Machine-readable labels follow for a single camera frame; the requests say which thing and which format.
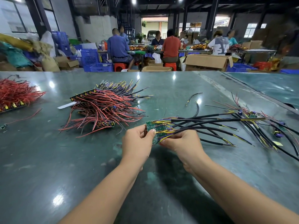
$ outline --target forearm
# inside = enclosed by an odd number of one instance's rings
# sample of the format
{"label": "forearm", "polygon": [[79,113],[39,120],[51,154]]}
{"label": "forearm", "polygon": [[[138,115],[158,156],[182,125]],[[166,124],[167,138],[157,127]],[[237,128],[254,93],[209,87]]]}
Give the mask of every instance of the forearm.
{"label": "forearm", "polygon": [[126,196],[131,190],[141,165],[120,163],[96,188],[69,214],[64,223],[113,223]]}
{"label": "forearm", "polygon": [[299,216],[267,198],[233,173],[201,156],[194,177],[235,223],[297,223]]}

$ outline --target person's left hand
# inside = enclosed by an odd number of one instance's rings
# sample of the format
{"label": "person's left hand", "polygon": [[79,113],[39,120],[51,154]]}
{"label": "person's left hand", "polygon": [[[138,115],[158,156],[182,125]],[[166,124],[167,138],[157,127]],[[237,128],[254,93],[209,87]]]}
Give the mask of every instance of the person's left hand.
{"label": "person's left hand", "polygon": [[151,129],[146,136],[144,130],[146,124],[127,130],[123,137],[123,158],[122,162],[138,162],[142,167],[150,155],[152,140],[155,130]]}

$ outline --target red shirt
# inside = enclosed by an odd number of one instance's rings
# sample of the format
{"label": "red shirt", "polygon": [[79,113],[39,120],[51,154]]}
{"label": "red shirt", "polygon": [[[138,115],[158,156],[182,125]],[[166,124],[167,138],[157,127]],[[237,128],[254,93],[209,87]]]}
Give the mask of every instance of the red shirt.
{"label": "red shirt", "polygon": [[181,47],[181,41],[174,36],[167,37],[164,40],[162,49],[164,50],[163,57],[177,57],[178,49]]}

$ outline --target brown hair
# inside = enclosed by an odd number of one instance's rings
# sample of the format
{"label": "brown hair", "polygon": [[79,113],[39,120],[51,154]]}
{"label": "brown hair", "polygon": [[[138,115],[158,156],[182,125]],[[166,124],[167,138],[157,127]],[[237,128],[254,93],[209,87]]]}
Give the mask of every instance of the brown hair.
{"label": "brown hair", "polygon": [[218,36],[222,36],[222,35],[223,35],[223,31],[222,31],[222,30],[217,30],[217,31],[215,31],[213,37],[215,37],[216,35],[218,35]]}

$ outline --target stool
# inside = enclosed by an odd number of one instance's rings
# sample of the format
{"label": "stool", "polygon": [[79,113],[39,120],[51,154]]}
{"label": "stool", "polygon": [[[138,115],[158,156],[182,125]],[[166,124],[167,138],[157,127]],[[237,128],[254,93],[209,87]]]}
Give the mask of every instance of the stool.
{"label": "stool", "polygon": [[165,63],[164,67],[172,67],[174,71],[176,71],[176,63]]}
{"label": "stool", "polygon": [[114,64],[114,71],[121,71],[123,69],[127,69],[126,64],[123,64],[123,63],[115,63]]}

